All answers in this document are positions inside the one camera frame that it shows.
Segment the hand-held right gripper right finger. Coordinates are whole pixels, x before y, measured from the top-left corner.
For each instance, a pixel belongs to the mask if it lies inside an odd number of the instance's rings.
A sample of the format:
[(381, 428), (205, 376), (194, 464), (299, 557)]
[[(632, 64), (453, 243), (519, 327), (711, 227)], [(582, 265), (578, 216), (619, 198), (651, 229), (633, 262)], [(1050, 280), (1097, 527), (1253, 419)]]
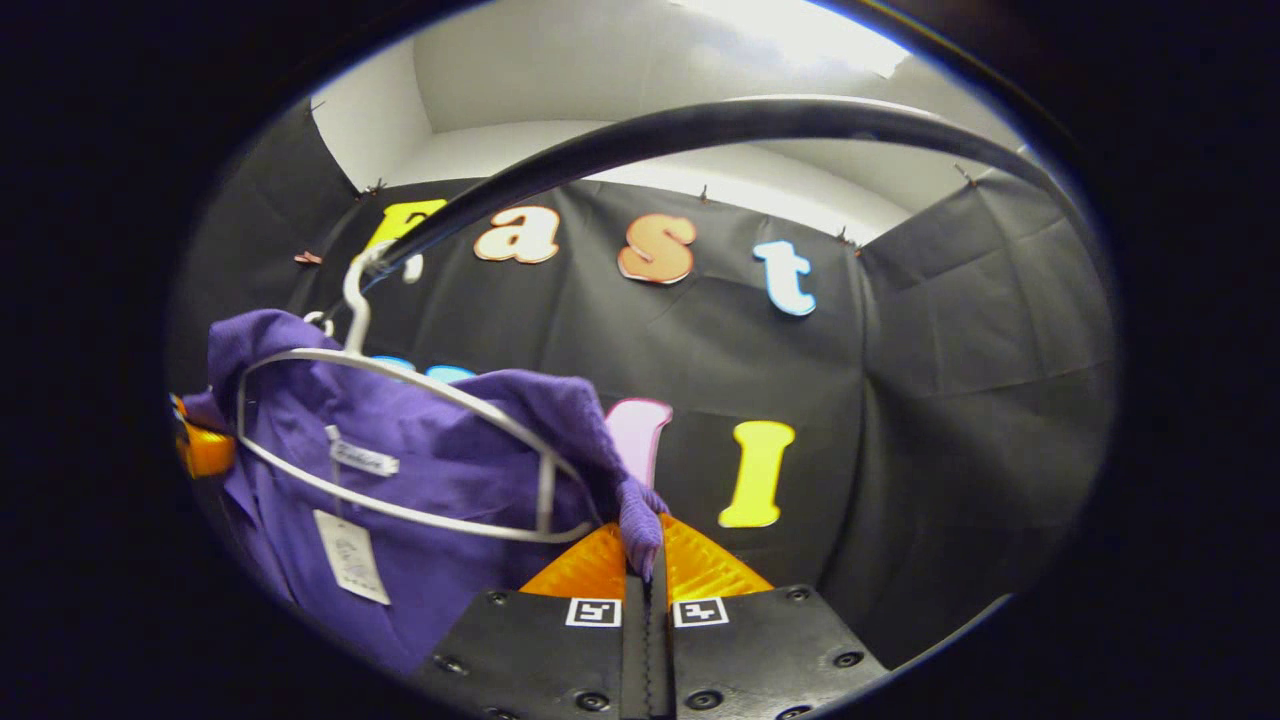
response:
[(666, 514), (653, 577), (654, 719), (809, 719), (890, 670), (808, 584), (773, 585)]

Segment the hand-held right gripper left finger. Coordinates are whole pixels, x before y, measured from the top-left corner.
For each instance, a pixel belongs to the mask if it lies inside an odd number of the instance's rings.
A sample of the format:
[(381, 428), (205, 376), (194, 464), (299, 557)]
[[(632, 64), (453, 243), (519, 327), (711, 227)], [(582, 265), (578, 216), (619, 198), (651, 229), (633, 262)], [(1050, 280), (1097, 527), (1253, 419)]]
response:
[(649, 610), (609, 523), (522, 588), (477, 594), (413, 687), (468, 719), (648, 719)]

